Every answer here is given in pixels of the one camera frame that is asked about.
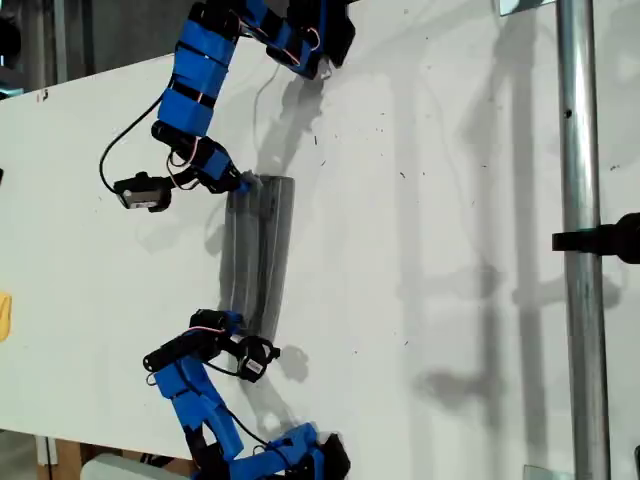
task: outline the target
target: silver metal pipe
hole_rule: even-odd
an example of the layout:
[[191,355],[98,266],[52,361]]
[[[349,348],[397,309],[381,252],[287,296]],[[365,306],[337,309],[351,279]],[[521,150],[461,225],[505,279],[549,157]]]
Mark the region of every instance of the silver metal pipe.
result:
[[[558,0],[564,229],[600,225],[592,0]],[[567,328],[577,480],[609,480],[609,417],[602,263],[565,254]]]

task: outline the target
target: white table surface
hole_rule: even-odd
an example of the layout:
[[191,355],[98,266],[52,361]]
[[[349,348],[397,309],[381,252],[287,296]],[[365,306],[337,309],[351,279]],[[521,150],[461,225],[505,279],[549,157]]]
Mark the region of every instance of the white table surface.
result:
[[[640,204],[640,3],[596,4],[602,214],[616,221]],[[216,105],[209,134],[239,168],[289,175],[297,194],[282,361],[255,386],[215,384],[265,437],[307,420],[340,432],[352,479],[570,471],[554,8],[499,19],[488,0],[369,0],[352,17],[347,63],[322,88],[242,40]],[[97,174],[171,68],[0,103],[0,290],[14,296],[0,428],[188,455],[141,362],[216,307],[224,197],[126,211]],[[152,121],[113,150],[111,181],[163,174]],[[614,478],[632,479],[640,270],[604,270]]]

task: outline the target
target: robotic arm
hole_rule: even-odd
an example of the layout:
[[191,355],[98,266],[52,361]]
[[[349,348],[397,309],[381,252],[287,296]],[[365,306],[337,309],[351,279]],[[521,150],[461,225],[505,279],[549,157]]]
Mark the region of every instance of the robotic arm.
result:
[[312,79],[321,59],[340,67],[355,36],[347,5],[354,0],[292,0],[286,19],[262,0],[208,0],[189,13],[176,46],[171,80],[151,133],[182,159],[179,174],[149,177],[141,172],[116,182],[114,193],[126,208],[165,210],[171,189],[197,180],[211,193],[248,191],[229,153],[207,137],[214,106],[240,36],[267,46],[267,55],[294,73]]
[[[280,438],[263,442],[264,452],[237,459],[243,444],[234,421],[246,429],[227,408],[203,367],[226,351],[238,360],[236,372],[217,370],[256,382],[280,350],[261,337],[236,342],[232,335],[242,318],[232,312],[199,310],[191,317],[189,330],[144,358],[144,367],[154,374],[160,392],[171,400],[185,432],[189,449],[200,472],[195,480],[342,480],[350,462],[337,435],[324,445],[310,423],[289,430]],[[203,428],[209,428],[217,442],[207,445]]]

